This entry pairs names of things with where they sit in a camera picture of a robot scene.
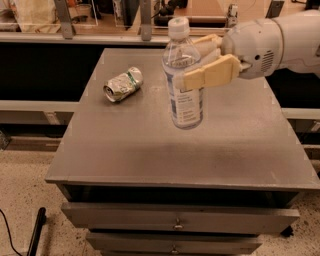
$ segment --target bottle label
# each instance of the bottle label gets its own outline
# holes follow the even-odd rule
[[[172,75],[167,73],[172,117],[174,123],[181,128],[192,127],[202,119],[203,90],[181,92],[172,85]]]
[[[190,126],[201,121],[201,99],[202,90],[192,90],[181,92],[173,88],[174,100],[176,102],[177,124],[181,126]]]

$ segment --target bottle cap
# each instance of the bottle cap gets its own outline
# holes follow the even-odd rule
[[[190,26],[186,17],[173,18],[168,23],[168,35],[171,39],[183,39],[189,36]]]

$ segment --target black cable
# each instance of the black cable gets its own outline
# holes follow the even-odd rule
[[[10,240],[10,245],[11,245],[12,250],[14,250],[14,252],[15,252],[16,254],[18,254],[19,256],[22,256],[19,252],[17,252],[17,250],[14,248],[14,246],[13,246],[13,244],[12,244],[10,228],[9,228],[9,225],[8,225],[8,221],[7,221],[6,215],[4,215],[4,212],[3,212],[1,209],[0,209],[0,212],[2,213],[3,218],[4,218],[4,222],[6,223],[6,226],[7,226],[8,235],[9,235],[9,240]]]

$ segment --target table top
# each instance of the table top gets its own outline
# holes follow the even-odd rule
[[[176,128],[159,49],[105,49],[56,156],[49,183],[302,191],[319,179],[264,78],[206,88],[204,120]],[[138,67],[144,84],[111,103],[104,82]]]

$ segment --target metal rod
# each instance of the metal rod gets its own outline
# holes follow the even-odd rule
[[[31,237],[27,256],[36,255],[42,226],[45,222],[46,222],[46,208],[41,207],[38,211],[38,216],[37,216],[36,224],[34,225],[33,234]]]

